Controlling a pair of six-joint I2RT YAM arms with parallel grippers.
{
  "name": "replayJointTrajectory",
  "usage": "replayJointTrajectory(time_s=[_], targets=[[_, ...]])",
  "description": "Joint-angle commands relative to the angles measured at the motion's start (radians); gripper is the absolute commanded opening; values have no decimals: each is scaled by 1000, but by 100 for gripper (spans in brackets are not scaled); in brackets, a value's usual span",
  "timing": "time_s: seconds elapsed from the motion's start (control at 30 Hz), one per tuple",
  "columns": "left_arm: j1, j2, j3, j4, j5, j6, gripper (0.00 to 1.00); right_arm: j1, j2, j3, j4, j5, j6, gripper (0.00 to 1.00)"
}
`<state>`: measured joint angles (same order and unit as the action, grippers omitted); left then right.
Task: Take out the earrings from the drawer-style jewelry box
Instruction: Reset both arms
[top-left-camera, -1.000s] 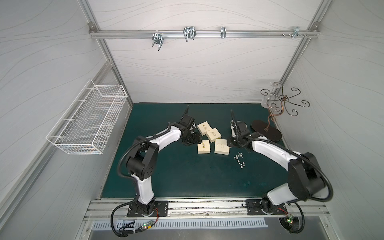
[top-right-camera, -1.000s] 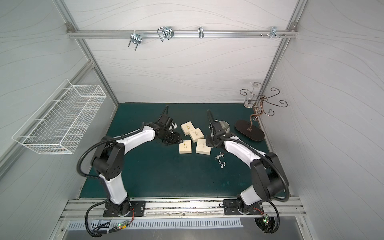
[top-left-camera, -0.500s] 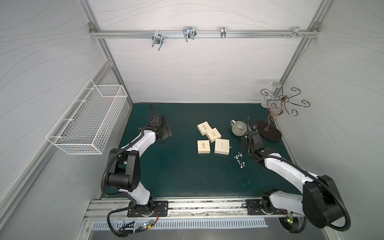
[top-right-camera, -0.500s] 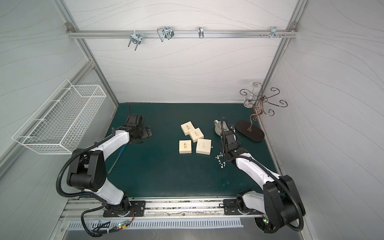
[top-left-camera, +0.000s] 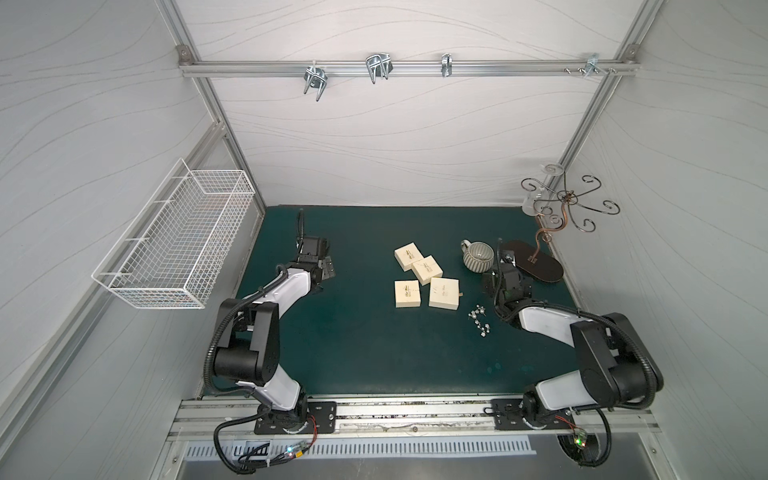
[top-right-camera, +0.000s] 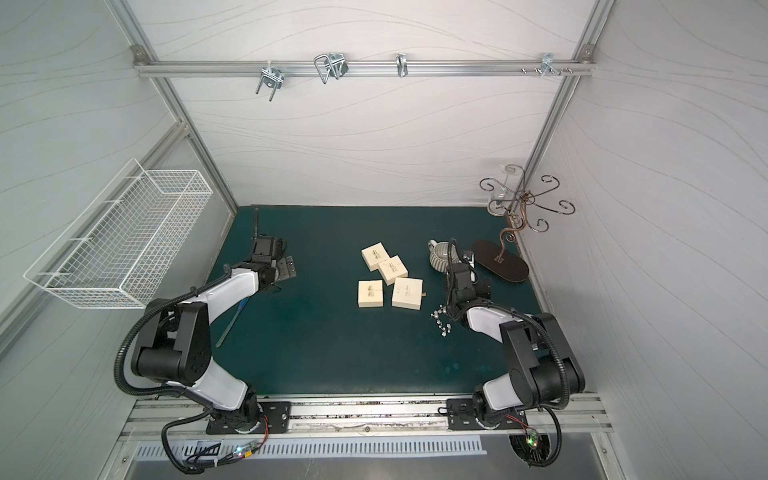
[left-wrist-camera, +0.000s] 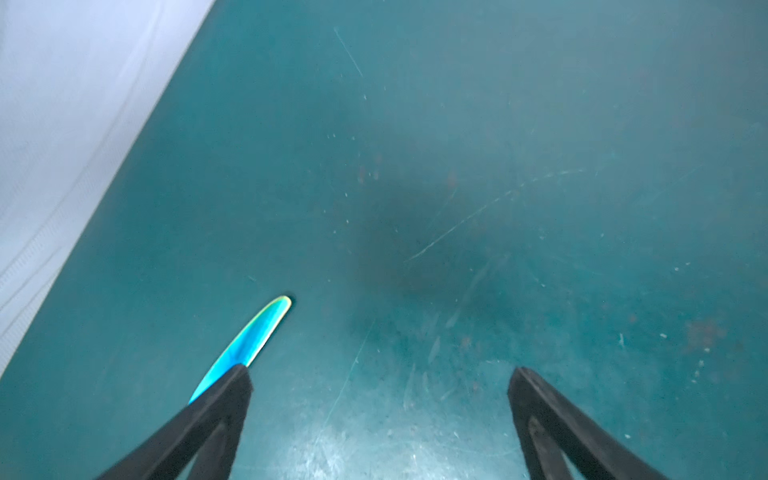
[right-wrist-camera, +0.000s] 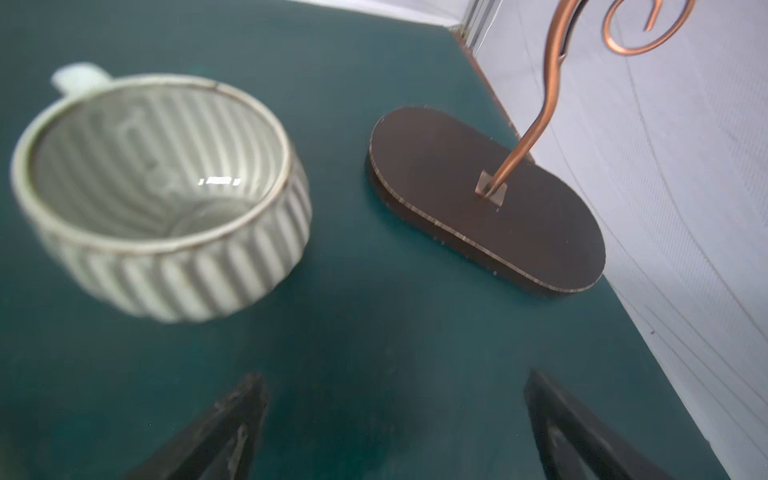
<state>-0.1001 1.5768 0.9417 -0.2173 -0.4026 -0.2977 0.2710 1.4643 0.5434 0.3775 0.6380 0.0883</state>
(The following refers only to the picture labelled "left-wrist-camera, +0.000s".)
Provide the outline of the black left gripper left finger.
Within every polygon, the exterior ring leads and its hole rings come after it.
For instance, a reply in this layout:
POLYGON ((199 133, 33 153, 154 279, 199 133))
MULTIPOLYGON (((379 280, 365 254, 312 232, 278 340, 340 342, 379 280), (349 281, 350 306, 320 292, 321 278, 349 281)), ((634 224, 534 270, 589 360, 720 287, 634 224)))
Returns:
POLYGON ((232 367, 194 402, 158 429, 101 479, 230 477, 250 404, 252 382, 243 365, 232 367))

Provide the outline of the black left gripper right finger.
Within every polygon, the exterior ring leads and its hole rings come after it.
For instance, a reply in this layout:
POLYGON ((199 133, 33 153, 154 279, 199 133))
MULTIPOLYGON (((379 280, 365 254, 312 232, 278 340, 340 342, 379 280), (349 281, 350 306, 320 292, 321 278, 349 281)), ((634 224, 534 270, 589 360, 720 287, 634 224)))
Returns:
POLYGON ((567 461, 586 479, 666 478, 534 370, 515 368, 507 396, 532 479, 570 479, 567 461))

